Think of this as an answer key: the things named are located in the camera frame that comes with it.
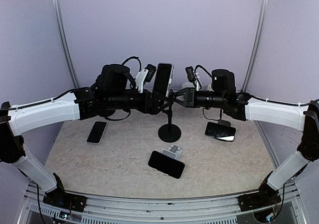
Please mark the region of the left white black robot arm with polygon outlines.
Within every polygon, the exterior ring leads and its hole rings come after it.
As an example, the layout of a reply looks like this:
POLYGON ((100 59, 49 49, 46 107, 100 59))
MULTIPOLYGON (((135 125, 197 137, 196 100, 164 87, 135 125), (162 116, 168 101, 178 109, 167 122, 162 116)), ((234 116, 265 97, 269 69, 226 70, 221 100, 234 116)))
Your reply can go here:
POLYGON ((108 111, 138 110, 160 112, 160 100, 166 100, 172 82, 173 65, 147 65, 136 78, 129 67, 105 65, 91 87, 71 89, 43 101, 11 106, 4 102, 0 109, 0 160, 12 164, 33 180, 58 206, 66 206, 70 196, 60 178, 46 171, 24 147, 22 134, 64 121, 108 117, 108 111))

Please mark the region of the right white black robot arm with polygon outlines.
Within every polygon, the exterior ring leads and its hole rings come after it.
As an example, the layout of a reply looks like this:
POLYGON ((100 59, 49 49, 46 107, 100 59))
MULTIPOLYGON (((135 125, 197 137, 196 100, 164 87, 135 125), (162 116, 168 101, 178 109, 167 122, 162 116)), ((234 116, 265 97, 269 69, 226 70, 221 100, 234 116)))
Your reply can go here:
POLYGON ((170 97, 186 108, 217 108, 227 116, 242 121, 262 121, 287 126, 303 133, 297 149, 263 181, 255 195, 255 202, 265 206, 274 191, 301 173, 319 158, 319 104, 289 104, 257 98, 249 93, 236 92, 234 73, 217 69, 212 71, 212 90, 198 91, 184 88, 171 92, 170 97))

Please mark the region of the tall black phone stand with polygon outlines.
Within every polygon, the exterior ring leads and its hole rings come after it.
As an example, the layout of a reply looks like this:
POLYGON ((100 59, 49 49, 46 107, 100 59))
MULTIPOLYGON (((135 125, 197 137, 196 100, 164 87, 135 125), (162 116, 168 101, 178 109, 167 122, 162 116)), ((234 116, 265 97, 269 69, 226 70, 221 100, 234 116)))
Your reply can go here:
POLYGON ((167 115, 167 124, 164 124, 159 128, 158 136, 164 142, 173 143, 180 139, 181 130, 177 125, 172 123, 172 105, 174 98, 173 91, 170 91, 168 98, 168 109, 162 111, 167 115))

